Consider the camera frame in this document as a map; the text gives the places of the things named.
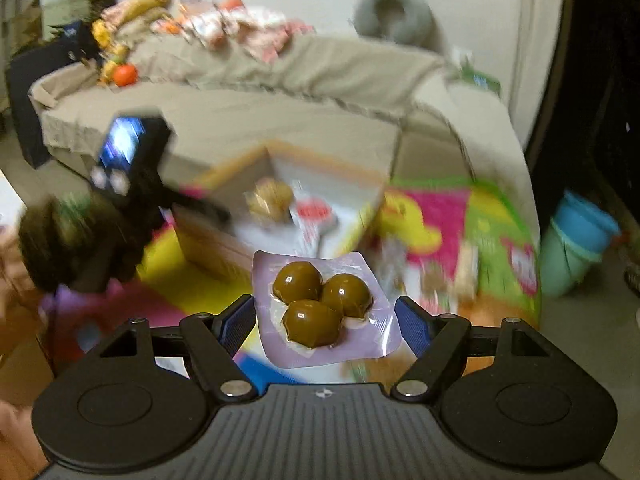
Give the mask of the chocolate balls blister pack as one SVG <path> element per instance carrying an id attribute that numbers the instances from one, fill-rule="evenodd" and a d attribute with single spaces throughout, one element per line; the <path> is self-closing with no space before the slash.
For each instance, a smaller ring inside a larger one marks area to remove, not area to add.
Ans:
<path id="1" fill-rule="evenodd" d="M 359 252 L 334 259 L 256 252 L 252 285 L 262 348 L 277 367 L 377 359 L 400 346 L 394 308 Z"/>

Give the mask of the pink cardboard box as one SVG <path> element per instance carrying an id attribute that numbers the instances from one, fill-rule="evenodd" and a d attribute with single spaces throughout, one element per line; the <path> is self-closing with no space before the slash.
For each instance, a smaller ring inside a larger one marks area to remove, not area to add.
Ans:
<path id="1" fill-rule="evenodd" d="M 249 280 L 256 252 L 331 259 L 357 249 L 383 201 L 377 171 L 272 141 L 210 170 L 196 194 L 224 223 L 179 207 L 183 255 L 218 278 Z"/>

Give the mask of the phone with lit screen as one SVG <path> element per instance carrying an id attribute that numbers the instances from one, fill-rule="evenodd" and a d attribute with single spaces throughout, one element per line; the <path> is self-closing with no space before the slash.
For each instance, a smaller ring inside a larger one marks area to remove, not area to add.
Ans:
<path id="1" fill-rule="evenodd" d="M 153 185 L 174 132 L 162 115 L 115 117 L 90 170 L 93 190 L 129 200 Z"/>

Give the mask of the colourful cartoon play mat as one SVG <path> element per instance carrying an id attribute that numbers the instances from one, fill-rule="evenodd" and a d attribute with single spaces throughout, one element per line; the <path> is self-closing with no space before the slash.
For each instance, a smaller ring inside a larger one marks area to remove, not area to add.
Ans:
<path id="1" fill-rule="evenodd" d="M 135 314 L 153 326 L 217 312 L 248 291 L 248 274 L 204 252 L 186 253 L 182 226 L 149 247 L 139 281 L 104 295 L 62 289 L 49 304 L 46 348 L 55 370 L 79 360 Z M 516 316 L 540 322 L 537 255 L 508 201 L 486 184 L 391 188 L 360 252 L 389 300 L 407 295 L 431 313 L 454 312 L 480 326 Z"/>

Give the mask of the round bread in wrapper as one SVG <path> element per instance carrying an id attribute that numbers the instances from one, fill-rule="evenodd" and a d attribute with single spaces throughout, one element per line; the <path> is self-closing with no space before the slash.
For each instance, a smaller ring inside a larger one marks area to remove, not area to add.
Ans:
<path id="1" fill-rule="evenodd" d="M 291 219 L 294 193 L 284 181 L 263 178 L 256 182 L 253 191 L 245 194 L 245 201 L 248 212 L 259 221 L 286 223 Z"/>

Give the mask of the red lid jelly cup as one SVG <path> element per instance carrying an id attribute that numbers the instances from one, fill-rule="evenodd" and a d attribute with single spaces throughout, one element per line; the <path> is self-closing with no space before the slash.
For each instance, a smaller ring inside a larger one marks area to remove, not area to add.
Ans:
<path id="1" fill-rule="evenodd" d="M 317 257 L 322 236 L 337 225 L 333 208 L 321 198 L 305 197 L 296 200 L 290 213 L 300 232 L 299 255 Z"/>

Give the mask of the orange toy ball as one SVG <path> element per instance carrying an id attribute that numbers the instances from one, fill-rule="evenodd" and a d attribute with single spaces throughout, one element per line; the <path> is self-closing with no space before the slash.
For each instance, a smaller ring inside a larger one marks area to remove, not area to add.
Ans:
<path id="1" fill-rule="evenodd" d="M 124 88 L 138 81 L 137 67 L 132 64 L 117 65 L 112 73 L 113 84 L 118 88 Z"/>

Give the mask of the blue plastic bin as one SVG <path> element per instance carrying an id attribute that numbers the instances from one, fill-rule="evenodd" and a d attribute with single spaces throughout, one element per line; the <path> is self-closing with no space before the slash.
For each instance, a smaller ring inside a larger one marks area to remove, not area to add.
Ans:
<path id="1" fill-rule="evenodd" d="M 620 226 L 610 214 L 565 191 L 541 241 L 542 294 L 556 298 L 575 288 L 618 236 Z"/>

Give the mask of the pink baby clothes pile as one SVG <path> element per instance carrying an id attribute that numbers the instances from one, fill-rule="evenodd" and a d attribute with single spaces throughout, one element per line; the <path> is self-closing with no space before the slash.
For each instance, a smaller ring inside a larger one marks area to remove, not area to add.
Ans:
<path id="1" fill-rule="evenodd" d="M 295 36 L 316 32 L 304 21 L 242 0 L 180 0 L 177 26 L 208 50 L 235 44 L 263 63 L 273 63 Z"/>

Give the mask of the green digital clock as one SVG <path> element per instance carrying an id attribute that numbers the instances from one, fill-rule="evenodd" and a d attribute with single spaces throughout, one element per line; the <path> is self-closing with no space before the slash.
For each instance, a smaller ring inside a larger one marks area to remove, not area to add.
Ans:
<path id="1" fill-rule="evenodd" d="M 469 65 L 465 65 L 460 70 L 460 79 L 467 84 L 495 93 L 498 98 L 501 96 L 501 84 L 498 79 L 488 74 L 479 72 Z"/>

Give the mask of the grey neck pillow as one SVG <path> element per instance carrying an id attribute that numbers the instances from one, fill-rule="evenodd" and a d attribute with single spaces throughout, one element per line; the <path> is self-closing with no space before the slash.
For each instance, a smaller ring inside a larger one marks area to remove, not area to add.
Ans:
<path id="1" fill-rule="evenodd" d="M 352 24 L 360 37 L 421 47 L 433 26 L 426 0 L 358 0 Z"/>

